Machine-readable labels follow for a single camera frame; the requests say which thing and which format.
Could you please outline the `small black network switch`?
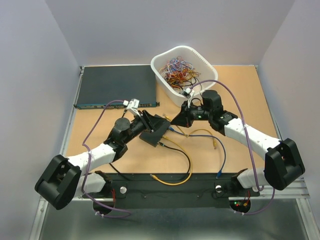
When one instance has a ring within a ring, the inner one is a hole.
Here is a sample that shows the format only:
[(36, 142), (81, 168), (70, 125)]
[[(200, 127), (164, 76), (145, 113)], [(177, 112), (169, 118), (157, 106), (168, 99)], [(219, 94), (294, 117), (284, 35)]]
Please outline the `small black network switch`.
[(153, 147), (156, 147), (168, 128), (169, 127), (163, 126), (155, 132), (144, 131), (139, 135), (139, 139)]

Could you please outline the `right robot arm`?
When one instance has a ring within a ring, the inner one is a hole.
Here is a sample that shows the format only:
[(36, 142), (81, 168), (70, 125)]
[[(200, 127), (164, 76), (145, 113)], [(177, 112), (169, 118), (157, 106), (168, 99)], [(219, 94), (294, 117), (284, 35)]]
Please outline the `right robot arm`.
[(243, 123), (237, 115), (224, 110), (221, 96), (215, 90), (205, 90), (199, 106), (192, 102), (193, 90), (187, 88), (182, 94), (187, 99), (171, 121), (172, 125), (189, 128), (194, 121), (207, 121), (213, 130), (238, 141), (264, 160), (264, 167), (244, 169), (236, 174), (230, 182), (233, 194), (242, 195), (257, 186), (282, 191), (305, 173), (297, 144), (292, 139), (280, 140)]

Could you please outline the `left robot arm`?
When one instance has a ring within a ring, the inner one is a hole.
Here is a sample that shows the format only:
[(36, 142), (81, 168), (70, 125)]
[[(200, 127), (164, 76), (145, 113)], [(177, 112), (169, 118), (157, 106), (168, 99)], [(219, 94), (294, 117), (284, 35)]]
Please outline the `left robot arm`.
[(119, 160), (128, 150), (127, 144), (142, 132), (154, 134), (169, 123), (167, 119), (151, 115), (146, 110), (138, 112), (133, 120), (118, 118), (107, 139), (99, 146), (74, 156), (54, 156), (34, 189), (56, 210), (61, 210), (82, 193), (84, 177), (89, 171)]

